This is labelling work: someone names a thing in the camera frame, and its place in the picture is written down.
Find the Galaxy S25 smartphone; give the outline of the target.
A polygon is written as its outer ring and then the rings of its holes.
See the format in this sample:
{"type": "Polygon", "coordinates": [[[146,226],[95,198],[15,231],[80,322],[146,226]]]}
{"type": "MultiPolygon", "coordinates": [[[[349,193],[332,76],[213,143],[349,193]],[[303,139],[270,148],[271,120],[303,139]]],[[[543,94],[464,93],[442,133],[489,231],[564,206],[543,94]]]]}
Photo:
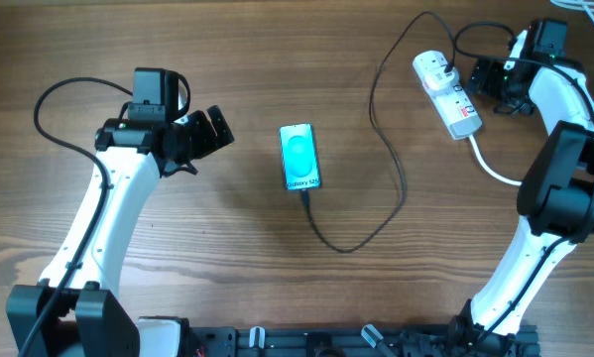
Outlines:
{"type": "Polygon", "coordinates": [[[319,188],[321,178],[312,125],[283,126],[279,136],[286,189],[319,188]]]}

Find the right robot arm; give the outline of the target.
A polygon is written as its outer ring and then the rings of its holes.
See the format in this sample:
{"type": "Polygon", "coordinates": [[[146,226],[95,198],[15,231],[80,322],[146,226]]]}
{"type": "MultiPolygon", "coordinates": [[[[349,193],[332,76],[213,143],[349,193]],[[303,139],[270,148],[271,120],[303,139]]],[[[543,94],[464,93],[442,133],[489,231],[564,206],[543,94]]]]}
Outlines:
{"type": "Polygon", "coordinates": [[[567,59],[566,23],[531,21],[512,36],[508,57],[477,56],[471,94],[497,100],[495,112],[539,111],[548,137],[521,181],[515,236],[487,285],[454,316],[445,348],[505,356],[525,310],[556,265],[594,234],[594,102],[583,66],[567,59]]]}

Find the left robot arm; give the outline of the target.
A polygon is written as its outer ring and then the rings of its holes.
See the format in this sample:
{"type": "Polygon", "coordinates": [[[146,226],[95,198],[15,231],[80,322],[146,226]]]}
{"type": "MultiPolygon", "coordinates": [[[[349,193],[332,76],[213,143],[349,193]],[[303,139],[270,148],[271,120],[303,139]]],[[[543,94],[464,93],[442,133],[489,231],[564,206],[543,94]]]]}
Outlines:
{"type": "Polygon", "coordinates": [[[131,101],[95,134],[90,153],[47,131],[51,142],[89,158],[93,172],[74,221],[32,286],[15,286],[6,313],[22,356],[202,356],[201,334],[175,316],[133,320],[118,299],[138,218],[161,179],[195,175],[193,161],[233,143],[220,108],[189,109],[187,79],[138,67],[131,101]]]}

